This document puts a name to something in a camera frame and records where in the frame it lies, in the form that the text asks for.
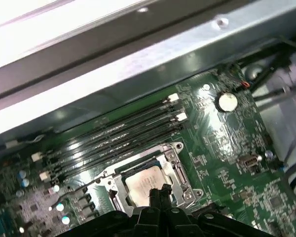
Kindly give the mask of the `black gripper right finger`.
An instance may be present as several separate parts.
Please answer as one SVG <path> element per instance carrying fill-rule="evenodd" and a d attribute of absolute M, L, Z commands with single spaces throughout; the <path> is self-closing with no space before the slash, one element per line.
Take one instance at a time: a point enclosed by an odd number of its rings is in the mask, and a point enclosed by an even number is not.
<path fill-rule="evenodd" d="M 173 207 L 170 185 L 161 189 L 161 211 L 168 237 L 270 237 L 264 231 L 236 221 L 225 215 L 207 211 L 197 218 L 179 207 Z"/>

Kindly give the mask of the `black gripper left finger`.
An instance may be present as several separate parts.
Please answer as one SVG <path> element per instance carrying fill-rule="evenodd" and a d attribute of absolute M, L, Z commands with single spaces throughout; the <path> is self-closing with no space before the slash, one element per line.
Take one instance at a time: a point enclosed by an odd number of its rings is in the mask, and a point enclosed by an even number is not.
<path fill-rule="evenodd" d="M 85 237 L 162 237 L 161 191 L 152 189 L 149 206 L 139 209 L 138 214 L 128 216 L 121 211 L 111 211 L 91 221 L 84 228 Z"/>

